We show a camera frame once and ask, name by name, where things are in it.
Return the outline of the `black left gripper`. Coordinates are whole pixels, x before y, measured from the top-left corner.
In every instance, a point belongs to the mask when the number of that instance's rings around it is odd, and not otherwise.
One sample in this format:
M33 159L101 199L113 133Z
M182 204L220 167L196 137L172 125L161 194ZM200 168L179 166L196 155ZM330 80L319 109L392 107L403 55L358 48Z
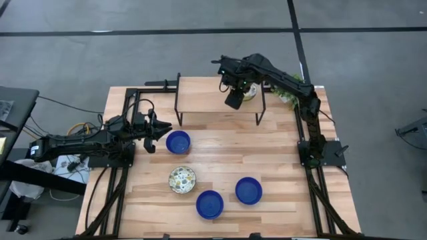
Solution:
M155 119L156 114L153 111L148 114L137 112L133 118L131 134L134 139L144 139L143 147L148 153L155 153L155 145L152 139L158 140L173 129L171 123Z

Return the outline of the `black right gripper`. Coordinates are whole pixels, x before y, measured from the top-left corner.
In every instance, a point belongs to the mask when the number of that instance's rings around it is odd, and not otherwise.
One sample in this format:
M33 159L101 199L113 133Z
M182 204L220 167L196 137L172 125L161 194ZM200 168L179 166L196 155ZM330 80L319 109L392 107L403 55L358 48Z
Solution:
M249 89L253 83L251 78L254 71L251 69L249 61L253 55L236 59L222 55L218 60L212 60L213 64L219 64L218 74L222 75L222 83L230 86L230 90L224 103L233 109L239 109L244 100L244 92L241 89Z

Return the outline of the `yellow pear-patterned ceramic bowl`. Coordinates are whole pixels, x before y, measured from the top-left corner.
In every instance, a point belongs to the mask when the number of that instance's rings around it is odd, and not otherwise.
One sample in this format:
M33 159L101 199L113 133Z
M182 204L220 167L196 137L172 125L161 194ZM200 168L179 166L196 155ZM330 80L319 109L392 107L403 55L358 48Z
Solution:
M251 101L257 94L257 85L255 83L251 84L249 91L244 93L243 101Z
M189 193L195 184L196 174L190 167L179 166L169 174L169 187L175 193Z

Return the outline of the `blue plastic bowl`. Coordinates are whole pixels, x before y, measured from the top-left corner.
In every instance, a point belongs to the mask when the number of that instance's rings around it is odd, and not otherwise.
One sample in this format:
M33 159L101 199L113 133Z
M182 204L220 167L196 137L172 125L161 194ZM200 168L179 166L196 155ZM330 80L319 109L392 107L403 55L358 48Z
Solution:
M262 186L253 177L243 177L236 183L235 194L246 205L254 205L262 198Z
M185 154L191 145L190 136L185 131L174 131L167 136L167 150L173 154Z
M224 209L222 196L213 190L202 192L196 201L197 213L204 219L218 218Z

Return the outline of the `wooden shelf with black legs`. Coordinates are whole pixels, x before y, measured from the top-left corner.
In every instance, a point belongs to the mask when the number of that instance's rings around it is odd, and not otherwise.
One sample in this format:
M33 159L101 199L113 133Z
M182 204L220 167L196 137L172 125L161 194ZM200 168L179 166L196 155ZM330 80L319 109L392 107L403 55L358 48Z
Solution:
M219 90L221 77L182 77L177 74L174 111L180 126L184 113L253 113L259 125L266 111L263 84L257 85L257 94L244 101L238 110L225 104L228 92Z

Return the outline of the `green plant in white pot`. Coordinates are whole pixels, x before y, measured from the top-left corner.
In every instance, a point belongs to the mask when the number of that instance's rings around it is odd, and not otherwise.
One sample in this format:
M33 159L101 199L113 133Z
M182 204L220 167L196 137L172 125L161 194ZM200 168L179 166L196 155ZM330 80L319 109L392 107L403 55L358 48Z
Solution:
M301 79L298 75L285 74L284 76L275 77L273 75L270 75L269 83L271 85L271 92L274 95L278 96L284 103L289 103L291 108L294 109L298 105L298 98L292 95L289 91L286 91L282 87L276 85L278 81L284 80L292 80L302 84L304 84L305 81Z

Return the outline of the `white power strip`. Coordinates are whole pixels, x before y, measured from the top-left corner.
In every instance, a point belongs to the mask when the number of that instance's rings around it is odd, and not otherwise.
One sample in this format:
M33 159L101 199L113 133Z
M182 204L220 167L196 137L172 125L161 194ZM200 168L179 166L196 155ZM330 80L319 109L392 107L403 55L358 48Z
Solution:
M83 159L80 155L59 156L53 174L78 183L86 184L90 172L88 161L88 157Z

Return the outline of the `black desk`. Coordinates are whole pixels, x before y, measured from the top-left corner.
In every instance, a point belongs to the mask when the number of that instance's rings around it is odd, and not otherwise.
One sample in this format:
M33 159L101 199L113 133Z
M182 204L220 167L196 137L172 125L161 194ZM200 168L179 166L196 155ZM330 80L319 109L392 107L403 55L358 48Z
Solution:
M13 102L6 122L0 121L0 126L6 128L6 130L0 131L0 137L6 138L3 152L0 154L0 181L18 181L83 195L86 184L32 169L7 159L36 104L38 96L38 90L0 86L0 100Z

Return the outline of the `black aluminium table frame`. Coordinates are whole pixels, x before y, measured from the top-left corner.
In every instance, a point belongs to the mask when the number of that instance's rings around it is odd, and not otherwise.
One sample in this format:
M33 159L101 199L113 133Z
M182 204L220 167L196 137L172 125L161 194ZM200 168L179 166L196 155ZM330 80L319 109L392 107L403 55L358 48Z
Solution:
M119 178L126 188L113 204L106 220L95 231L98 239L231 238L260 233L264 237L314 237L336 233L337 227L321 204L314 201L307 176L312 175L327 194L341 218L360 230L348 178L344 148L333 123L321 116L328 138L319 169L308 171L299 152L308 136L296 110L264 90L266 111L259 125L253 113L184 113L182 126L174 111L176 84L151 87L112 87L105 113L113 117L134 99L146 98L159 118L191 139L183 155L170 153L165 141L149 154L142 143L135 145L133 165L123 170L94 169L87 184L76 232L82 234L101 211ZM178 194L169 187L169 174L179 166L196 174L195 187ZM241 203L236 183L253 177L262 186L262 198L254 205ZM216 219L204 219L196 210L198 196L218 192L224 209Z

